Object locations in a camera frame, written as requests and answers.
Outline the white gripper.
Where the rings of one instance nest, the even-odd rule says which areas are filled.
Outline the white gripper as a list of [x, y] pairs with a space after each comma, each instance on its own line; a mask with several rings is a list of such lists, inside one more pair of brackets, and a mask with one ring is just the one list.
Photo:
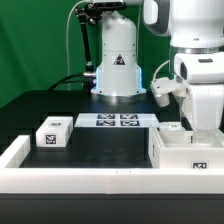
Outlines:
[[178, 53], [174, 74], [186, 88], [180, 108], [191, 127], [218, 129], [224, 108], [224, 53]]

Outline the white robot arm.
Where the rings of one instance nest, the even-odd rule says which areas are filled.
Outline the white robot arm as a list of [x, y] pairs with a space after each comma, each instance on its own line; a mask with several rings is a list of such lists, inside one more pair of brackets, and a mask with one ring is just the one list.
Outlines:
[[[224, 109], [224, 0], [138, 0], [143, 5], [144, 69], [167, 59], [172, 78], [151, 90], [160, 106], [173, 94], [191, 127], [214, 130]], [[135, 26], [118, 12], [103, 13], [102, 62], [92, 93], [105, 100], [143, 93], [135, 57]]]

